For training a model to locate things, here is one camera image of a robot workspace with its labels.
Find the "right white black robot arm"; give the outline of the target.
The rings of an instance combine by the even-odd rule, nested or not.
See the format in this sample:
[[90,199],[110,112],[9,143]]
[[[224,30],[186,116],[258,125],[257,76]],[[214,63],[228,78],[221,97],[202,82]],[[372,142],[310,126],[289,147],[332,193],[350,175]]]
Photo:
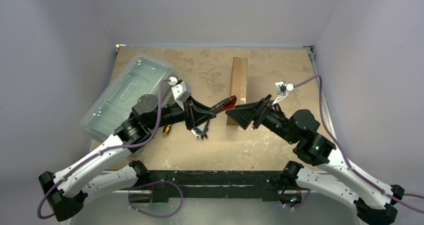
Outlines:
[[340,148],[318,132],[320,123],[308,109],[297,110],[290,118],[272,105],[271,96],[258,102],[236,105],[228,115],[244,130],[264,126],[289,144],[295,144],[293,153],[304,163],[325,172],[318,174],[309,168],[289,161],[280,181],[288,189],[296,185],[316,191],[336,200],[356,212],[368,225],[391,225],[398,214],[394,205],[403,198],[405,190],[399,185],[377,181],[368,173],[361,179],[348,165]]

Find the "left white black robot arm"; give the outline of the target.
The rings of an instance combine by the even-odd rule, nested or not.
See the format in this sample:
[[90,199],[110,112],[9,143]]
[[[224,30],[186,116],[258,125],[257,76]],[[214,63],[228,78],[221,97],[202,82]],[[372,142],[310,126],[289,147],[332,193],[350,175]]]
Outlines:
[[149,176],[141,162],[127,165],[112,174],[101,175],[101,172],[148,144],[161,127],[184,123],[191,130],[233,107],[226,102],[208,107],[191,95],[181,105],[161,105],[161,100],[153,94],[141,96],[131,108],[128,119],[96,149],[63,170],[42,173],[38,180],[44,197],[37,209],[38,217],[50,218],[41,214],[44,202],[48,202],[52,209],[51,216],[63,222],[75,216],[89,199],[94,199],[101,192],[109,193],[132,186],[138,190],[146,188]]

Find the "red utility knife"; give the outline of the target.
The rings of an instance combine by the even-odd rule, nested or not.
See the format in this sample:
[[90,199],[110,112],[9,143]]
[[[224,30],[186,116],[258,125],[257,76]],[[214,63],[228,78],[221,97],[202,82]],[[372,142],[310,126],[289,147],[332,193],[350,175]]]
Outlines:
[[214,106],[212,106],[209,111],[214,114],[219,114],[223,111],[233,108],[236,102],[237,102],[237,96],[231,95],[223,99],[222,101],[218,102]]

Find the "brown cardboard express box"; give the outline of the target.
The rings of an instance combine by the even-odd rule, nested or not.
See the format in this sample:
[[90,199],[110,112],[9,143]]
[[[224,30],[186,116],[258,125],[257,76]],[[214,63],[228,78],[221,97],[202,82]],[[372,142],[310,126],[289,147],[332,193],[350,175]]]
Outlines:
[[236,96],[235,105],[247,102],[248,59],[234,57],[230,76],[229,96]]

